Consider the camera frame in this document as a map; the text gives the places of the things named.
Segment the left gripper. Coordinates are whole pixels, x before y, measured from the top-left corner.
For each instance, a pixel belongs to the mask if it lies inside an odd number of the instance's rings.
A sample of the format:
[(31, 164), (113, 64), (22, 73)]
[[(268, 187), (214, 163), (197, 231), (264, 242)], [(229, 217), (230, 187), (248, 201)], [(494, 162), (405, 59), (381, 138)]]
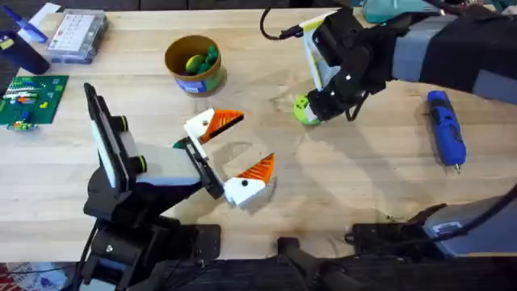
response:
[(241, 111), (210, 108), (185, 122), (189, 137), (181, 139), (178, 147), (136, 142), (130, 132), (121, 134), (128, 154), (145, 161), (146, 171), (137, 175), (133, 188), (145, 220), (160, 216), (202, 188), (215, 200), (224, 194), (229, 203), (241, 207), (267, 187), (275, 169), (274, 153), (222, 183), (192, 142), (207, 143), (243, 119)]

